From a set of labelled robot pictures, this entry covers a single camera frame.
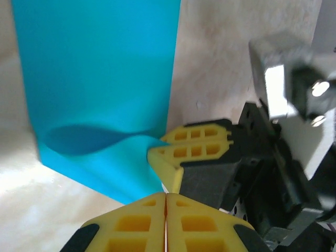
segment rectangular hole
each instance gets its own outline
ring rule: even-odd
[[[148,232],[151,226],[150,215],[127,215],[122,217],[115,231],[122,232]]]
[[[178,132],[175,134],[175,140],[185,140],[187,139],[187,132],[183,131],[183,132]]]
[[[214,155],[217,154],[220,150],[219,144],[209,144],[206,146],[206,154],[207,155]]]
[[[218,132],[215,129],[205,129],[204,134],[206,137],[211,137],[211,136],[217,135]]]
[[[183,202],[183,201],[176,201],[177,206],[189,206],[189,204]]]
[[[186,239],[187,252],[228,252],[222,239]]]
[[[156,205],[156,200],[151,200],[143,204],[143,206],[155,206]]]
[[[145,252],[146,239],[128,238],[128,239],[111,239],[104,252]]]
[[[202,146],[191,147],[191,156],[200,156],[200,155],[202,155]]]
[[[187,148],[178,148],[174,150],[174,157],[183,158],[187,156]]]
[[[200,130],[192,130],[191,131],[191,138],[199,138],[201,136]]]
[[[213,232],[217,231],[214,220],[208,216],[183,216],[181,218],[182,230],[187,232]]]

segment yellow rubber pad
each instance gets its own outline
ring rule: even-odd
[[[179,193],[183,177],[182,162],[219,159],[233,141],[225,139],[186,142],[150,149],[148,162],[170,193]]]
[[[171,144],[179,144],[227,139],[228,135],[231,135],[231,132],[227,131],[226,128],[216,123],[210,123],[190,127],[178,127],[163,136],[161,140]]]
[[[246,221],[178,194],[167,194],[167,246],[178,252],[245,252],[234,230]]]
[[[153,194],[86,222],[100,227],[86,252],[164,251],[165,200]]]
[[[234,225],[253,229],[242,219],[165,193],[96,217],[82,227],[90,224],[98,224],[99,230],[86,252],[163,252],[165,243],[169,252],[246,252]]]

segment blue plastic sheet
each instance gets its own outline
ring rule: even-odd
[[[42,163],[122,203],[161,191],[180,0],[12,0]]]

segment screw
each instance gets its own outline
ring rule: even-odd
[[[329,87],[330,87],[329,82],[318,80],[311,87],[312,89],[311,94],[315,97],[319,97],[323,95],[329,89]]]
[[[311,125],[313,127],[318,127],[321,124],[323,124],[325,120],[326,120],[325,116],[319,115],[318,117],[315,117],[315,119],[311,121]]]

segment beige countertop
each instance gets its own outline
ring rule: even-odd
[[[282,29],[312,40],[321,0],[182,0],[167,129],[255,101],[247,43]],[[59,251],[120,203],[41,165],[31,133],[8,0],[0,0],[0,248]]]

